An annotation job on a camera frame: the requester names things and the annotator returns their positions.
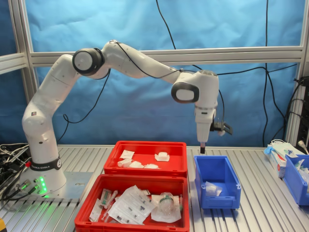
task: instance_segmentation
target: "blue backdrop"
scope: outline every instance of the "blue backdrop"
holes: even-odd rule
[[[178,49],[265,45],[265,0],[159,0],[159,4]],[[102,48],[110,39],[139,50],[173,48],[155,0],[96,0],[92,4],[85,0],[28,0],[27,9],[36,52]],[[270,0],[268,45],[299,45],[303,11],[304,0]],[[260,65],[264,64],[201,65],[201,68],[225,73]],[[291,64],[271,63],[268,69],[288,65]],[[182,68],[195,70],[192,66]],[[37,68],[40,82],[48,70]],[[277,105],[283,112],[293,92],[295,71],[294,66],[270,74]],[[219,137],[213,132],[208,145],[261,146],[266,121],[262,103],[265,72],[254,70],[223,75],[219,79],[225,101],[225,120],[234,128],[234,134]],[[104,81],[86,77],[77,81],[54,115],[57,138],[66,126],[62,114],[67,114],[71,121],[83,118],[94,105]],[[61,143],[114,144],[118,140],[157,140],[197,145],[194,105],[176,103],[170,88],[171,84],[162,80],[150,77],[137,80],[112,70],[96,108],[83,122],[70,124]],[[9,91],[6,87],[1,88],[4,94],[12,94]],[[217,117],[221,119],[220,98],[218,103]],[[269,119],[266,142],[269,142],[283,124],[272,102],[269,83],[266,106]],[[5,120],[0,116],[0,123],[5,124]],[[13,124],[15,128],[0,131],[0,139],[20,141],[23,137],[20,124],[18,119]]]

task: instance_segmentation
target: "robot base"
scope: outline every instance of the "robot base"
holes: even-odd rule
[[[62,199],[62,201],[79,201],[86,191],[88,183],[92,180],[93,173],[86,172],[64,172],[64,176],[67,179],[66,184],[54,191],[47,193],[45,196],[36,197],[30,196],[29,200],[34,201],[48,201],[48,199]]]

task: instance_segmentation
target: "cardboard box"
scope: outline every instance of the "cardboard box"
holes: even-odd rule
[[[270,153],[266,154],[272,167],[276,170],[278,177],[283,178],[285,174],[285,166],[286,166],[286,159],[279,155],[276,151],[271,150]]]

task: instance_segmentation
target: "metal rail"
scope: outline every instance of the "metal rail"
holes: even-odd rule
[[[65,171],[93,172],[82,201],[67,202],[35,198],[0,205],[0,218],[10,232],[72,232],[74,219],[96,177],[112,150],[111,145],[60,145]],[[208,156],[228,156],[241,183],[240,208],[208,209],[199,207],[195,187],[194,155],[198,147],[187,148],[191,232],[307,232],[309,207],[299,207],[284,181],[279,179],[261,148],[208,147]]]

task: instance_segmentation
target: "cable connector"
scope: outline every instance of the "cable connector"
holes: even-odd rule
[[[31,193],[33,193],[35,190],[37,190],[39,187],[39,185],[35,185],[29,192],[28,194],[30,195]]]
[[[31,184],[31,182],[29,180],[26,180],[20,187],[19,189],[21,191],[25,190],[29,185]]]
[[[306,148],[306,145],[305,145],[304,141],[300,140],[300,141],[298,141],[297,144],[305,150],[305,152],[307,153],[307,155],[309,155],[308,150],[307,150],[307,148]]]

